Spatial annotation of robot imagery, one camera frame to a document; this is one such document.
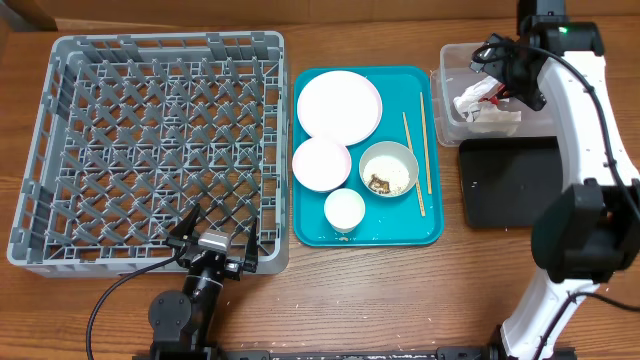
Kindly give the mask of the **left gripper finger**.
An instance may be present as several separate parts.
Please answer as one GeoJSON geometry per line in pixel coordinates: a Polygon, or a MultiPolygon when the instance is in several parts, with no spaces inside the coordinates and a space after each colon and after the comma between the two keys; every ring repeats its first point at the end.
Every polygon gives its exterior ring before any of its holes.
{"type": "Polygon", "coordinates": [[[185,246],[196,244],[198,237],[194,235],[200,216],[201,206],[196,204],[170,232],[166,239],[167,246],[185,246]]]}
{"type": "Polygon", "coordinates": [[[254,220],[251,226],[250,234],[245,246],[245,256],[243,260],[243,271],[255,273],[259,262],[258,255],[258,235],[257,220],[254,220]]]}

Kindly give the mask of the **red snack wrapper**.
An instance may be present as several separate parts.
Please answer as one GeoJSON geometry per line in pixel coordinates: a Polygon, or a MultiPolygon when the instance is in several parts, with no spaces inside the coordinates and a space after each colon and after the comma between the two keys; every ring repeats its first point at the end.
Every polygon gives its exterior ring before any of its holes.
{"type": "Polygon", "coordinates": [[[504,84],[497,85],[494,89],[490,90],[487,94],[479,99],[480,102],[489,102],[494,105],[498,105],[502,100],[509,99],[510,93],[504,84]]]}

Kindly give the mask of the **white napkin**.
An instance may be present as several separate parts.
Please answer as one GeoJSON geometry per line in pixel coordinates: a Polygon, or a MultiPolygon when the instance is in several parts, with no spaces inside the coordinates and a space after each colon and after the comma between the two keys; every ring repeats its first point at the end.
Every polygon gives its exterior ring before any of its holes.
{"type": "Polygon", "coordinates": [[[522,112],[505,110],[508,99],[502,100],[498,105],[479,101],[499,84],[501,83],[487,76],[453,99],[455,110],[469,123],[473,133],[501,133],[510,136],[519,127],[522,112]]]}

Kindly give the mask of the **white cup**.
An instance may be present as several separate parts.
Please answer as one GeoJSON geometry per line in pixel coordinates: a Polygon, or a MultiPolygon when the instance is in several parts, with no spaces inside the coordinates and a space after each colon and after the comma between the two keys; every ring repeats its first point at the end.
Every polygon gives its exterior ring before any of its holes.
{"type": "Polygon", "coordinates": [[[362,196],[348,188],[331,192],[324,203],[324,214],[335,231],[349,233],[363,220],[366,206],[362,196]]]}

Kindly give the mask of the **small white plate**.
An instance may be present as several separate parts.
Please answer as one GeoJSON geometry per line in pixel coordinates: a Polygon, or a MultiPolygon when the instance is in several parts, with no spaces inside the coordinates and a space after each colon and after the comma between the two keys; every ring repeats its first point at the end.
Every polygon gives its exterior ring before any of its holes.
{"type": "Polygon", "coordinates": [[[292,158],[293,174],[305,188],[328,192],[346,181],[352,167],[348,149],[322,137],[304,141],[292,158]]]}

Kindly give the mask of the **grey bowl with food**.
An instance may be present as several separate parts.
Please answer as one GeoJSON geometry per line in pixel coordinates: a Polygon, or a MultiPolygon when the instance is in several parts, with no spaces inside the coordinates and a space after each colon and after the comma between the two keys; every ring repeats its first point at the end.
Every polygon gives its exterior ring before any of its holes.
{"type": "Polygon", "coordinates": [[[403,196],[418,183],[419,164],[407,146],[382,141],[362,154],[359,174],[370,192],[379,197],[395,198],[403,196]]]}

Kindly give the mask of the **large white plate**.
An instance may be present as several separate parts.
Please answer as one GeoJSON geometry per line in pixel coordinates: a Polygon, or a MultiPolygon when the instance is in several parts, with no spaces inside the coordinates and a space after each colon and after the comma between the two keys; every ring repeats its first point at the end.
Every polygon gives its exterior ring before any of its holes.
{"type": "Polygon", "coordinates": [[[351,146],[376,130],[383,104],[377,88],[366,77],[334,70],[314,77],[302,88],[296,112],[309,136],[351,146]]]}

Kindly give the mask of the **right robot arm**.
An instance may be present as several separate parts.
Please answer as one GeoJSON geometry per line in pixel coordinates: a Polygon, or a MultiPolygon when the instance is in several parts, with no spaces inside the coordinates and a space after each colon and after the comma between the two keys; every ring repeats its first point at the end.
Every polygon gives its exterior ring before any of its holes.
{"type": "Polygon", "coordinates": [[[513,314],[480,359],[572,359],[556,341],[586,298],[631,266],[639,252],[639,172],[615,121],[596,24],[574,22],[561,1],[522,1],[515,38],[490,36],[471,68],[501,95],[549,108],[562,162],[561,195],[535,222],[537,270],[513,314]]]}

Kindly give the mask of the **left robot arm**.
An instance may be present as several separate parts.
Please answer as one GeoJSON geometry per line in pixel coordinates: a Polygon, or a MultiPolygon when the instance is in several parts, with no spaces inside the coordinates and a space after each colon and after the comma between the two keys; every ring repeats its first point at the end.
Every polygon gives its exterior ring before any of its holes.
{"type": "Polygon", "coordinates": [[[201,212],[195,206],[167,237],[176,251],[176,263],[187,270],[180,291],[159,294],[151,303],[148,320],[153,329],[149,357],[163,359],[225,359],[225,352],[208,339],[219,295],[226,279],[238,281],[258,267],[257,223],[250,227],[242,260],[229,257],[231,235],[207,230],[195,232],[201,212]]]}

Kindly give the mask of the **black waste tray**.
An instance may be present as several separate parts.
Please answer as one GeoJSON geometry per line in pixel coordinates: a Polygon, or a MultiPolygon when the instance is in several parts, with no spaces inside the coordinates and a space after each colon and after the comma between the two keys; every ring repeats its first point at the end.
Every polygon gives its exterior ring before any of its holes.
{"type": "Polygon", "coordinates": [[[458,165],[472,228],[530,227],[562,191],[554,137],[468,139],[459,145],[458,165]]]}

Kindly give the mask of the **clear plastic bin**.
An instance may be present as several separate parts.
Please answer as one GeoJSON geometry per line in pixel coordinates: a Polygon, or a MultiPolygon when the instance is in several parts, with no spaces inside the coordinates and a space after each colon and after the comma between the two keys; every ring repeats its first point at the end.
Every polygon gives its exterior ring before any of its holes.
{"type": "Polygon", "coordinates": [[[510,98],[505,110],[521,111],[522,121],[513,135],[473,133],[469,123],[455,110],[453,99],[487,77],[469,68],[471,54],[478,43],[448,44],[440,51],[439,68],[431,74],[432,104],[436,133],[443,146],[454,147],[466,139],[495,137],[546,137],[555,134],[550,108],[534,111],[515,98],[510,98]]]}

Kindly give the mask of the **right wooden chopstick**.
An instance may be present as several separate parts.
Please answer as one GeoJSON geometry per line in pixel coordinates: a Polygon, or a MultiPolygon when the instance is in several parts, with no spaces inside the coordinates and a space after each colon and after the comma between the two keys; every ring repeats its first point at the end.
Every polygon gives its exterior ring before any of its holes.
{"type": "Polygon", "coordinates": [[[432,181],[431,181],[431,172],[430,172],[431,168],[430,168],[428,134],[427,134],[427,125],[426,125],[426,109],[425,109],[423,92],[419,93],[419,99],[420,99],[420,110],[421,110],[421,124],[422,124],[424,157],[425,157],[427,192],[429,195],[431,195],[432,194],[432,181]]]}

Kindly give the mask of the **grey plastic dish rack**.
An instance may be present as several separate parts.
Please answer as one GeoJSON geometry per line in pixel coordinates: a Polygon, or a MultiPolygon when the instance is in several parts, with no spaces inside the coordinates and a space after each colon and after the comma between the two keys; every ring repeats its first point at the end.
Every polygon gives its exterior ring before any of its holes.
{"type": "Polygon", "coordinates": [[[52,46],[7,259],[45,277],[160,263],[198,232],[289,261],[288,69],[276,31],[64,36],[52,46]]]}

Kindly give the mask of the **teal serving tray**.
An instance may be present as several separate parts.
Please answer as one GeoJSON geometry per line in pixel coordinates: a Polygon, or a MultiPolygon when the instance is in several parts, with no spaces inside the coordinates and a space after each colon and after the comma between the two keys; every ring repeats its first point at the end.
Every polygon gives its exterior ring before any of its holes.
{"type": "Polygon", "coordinates": [[[383,104],[381,122],[376,130],[364,141],[348,148],[352,158],[352,170],[344,186],[362,196],[366,206],[365,216],[352,232],[340,234],[331,227],[324,215],[327,195],[311,191],[294,181],[294,232],[301,242],[314,247],[430,245],[444,230],[430,80],[425,72],[414,66],[351,67],[349,70],[370,80],[380,93],[383,104]],[[431,195],[427,192],[420,92],[423,92],[426,109],[431,195]],[[382,141],[405,144],[406,130],[410,131],[414,154],[419,164],[419,183],[425,215],[420,213],[417,192],[414,189],[396,198],[379,197],[364,186],[359,175],[360,158],[370,146],[382,141]]]}

